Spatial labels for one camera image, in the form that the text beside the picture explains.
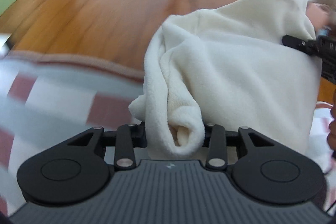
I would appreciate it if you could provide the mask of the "person's right hand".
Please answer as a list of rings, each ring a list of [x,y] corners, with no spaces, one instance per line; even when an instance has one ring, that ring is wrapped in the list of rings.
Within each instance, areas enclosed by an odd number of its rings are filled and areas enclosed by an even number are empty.
[[[329,124],[329,134],[327,136],[327,143],[329,147],[333,150],[332,157],[335,159],[336,154],[336,114],[335,114],[336,108],[335,105],[331,108],[330,114],[333,120]]]

